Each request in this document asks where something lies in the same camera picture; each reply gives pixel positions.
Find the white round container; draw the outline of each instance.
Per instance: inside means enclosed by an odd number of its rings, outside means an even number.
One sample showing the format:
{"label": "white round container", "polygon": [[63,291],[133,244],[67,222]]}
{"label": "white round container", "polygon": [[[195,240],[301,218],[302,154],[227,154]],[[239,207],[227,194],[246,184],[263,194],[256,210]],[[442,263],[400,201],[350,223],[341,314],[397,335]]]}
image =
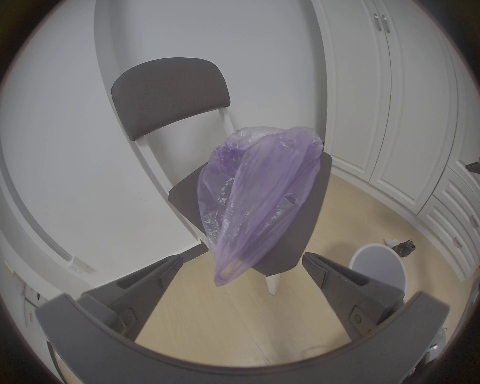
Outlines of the white round container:
{"label": "white round container", "polygon": [[383,244],[367,244],[353,255],[349,268],[407,294],[407,273],[402,259]]}

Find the translucent bag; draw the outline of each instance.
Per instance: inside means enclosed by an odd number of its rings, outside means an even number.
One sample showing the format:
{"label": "translucent bag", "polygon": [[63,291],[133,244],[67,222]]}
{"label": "translucent bag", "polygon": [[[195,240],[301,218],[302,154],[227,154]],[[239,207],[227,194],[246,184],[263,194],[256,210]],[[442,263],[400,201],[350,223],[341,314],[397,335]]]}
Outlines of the translucent bag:
{"label": "translucent bag", "polygon": [[306,127],[243,128],[217,147],[198,180],[215,284],[234,280],[281,239],[320,170],[322,140]]}

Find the chair leg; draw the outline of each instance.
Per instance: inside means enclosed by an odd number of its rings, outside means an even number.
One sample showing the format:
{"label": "chair leg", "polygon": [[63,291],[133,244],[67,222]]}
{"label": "chair leg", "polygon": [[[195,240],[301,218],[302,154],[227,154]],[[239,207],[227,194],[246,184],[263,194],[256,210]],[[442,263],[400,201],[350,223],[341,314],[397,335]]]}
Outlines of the chair leg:
{"label": "chair leg", "polygon": [[278,275],[271,275],[267,276],[267,286],[268,286],[268,292],[270,292],[271,295],[276,295],[278,292],[278,286],[280,284],[280,274]]}

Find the chair seat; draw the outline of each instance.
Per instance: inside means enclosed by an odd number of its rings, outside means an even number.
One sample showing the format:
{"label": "chair seat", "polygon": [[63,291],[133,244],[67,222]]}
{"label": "chair seat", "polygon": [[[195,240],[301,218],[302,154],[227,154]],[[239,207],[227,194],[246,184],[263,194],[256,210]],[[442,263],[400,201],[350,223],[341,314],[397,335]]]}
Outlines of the chair seat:
{"label": "chair seat", "polygon": [[[318,172],[310,195],[300,208],[297,217],[276,246],[253,266],[261,274],[271,276],[289,271],[298,264],[300,257],[303,255],[317,224],[325,199],[332,170],[330,155],[323,152],[320,157],[320,164],[320,172]],[[197,185],[200,172],[205,166],[206,164],[202,165],[184,178],[171,189],[168,195],[168,201],[203,233],[205,233],[205,229],[198,207]]]}

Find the gray chair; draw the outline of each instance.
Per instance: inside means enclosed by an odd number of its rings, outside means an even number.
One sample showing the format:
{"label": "gray chair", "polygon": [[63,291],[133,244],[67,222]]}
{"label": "gray chair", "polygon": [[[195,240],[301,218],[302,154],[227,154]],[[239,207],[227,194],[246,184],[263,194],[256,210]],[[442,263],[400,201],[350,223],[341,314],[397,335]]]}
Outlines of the gray chair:
{"label": "gray chair", "polygon": [[[203,164],[173,186],[156,160],[145,136],[173,122],[218,109],[228,135],[234,132],[225,79],[216,65],[202,59],[168,58],[149,61],[123,73],[112,86],[118,117],[130,140],[138,146],[144,164],[160,186],[160,193],[205,242],[205,230],[197,198],[198,177]],[[312,191],[277,245],[253,268],[267,277],[270,293],[278,289],[279,274],[294,268],[313,233],[324,201],[332,158],[323,153],[321,170]]]}

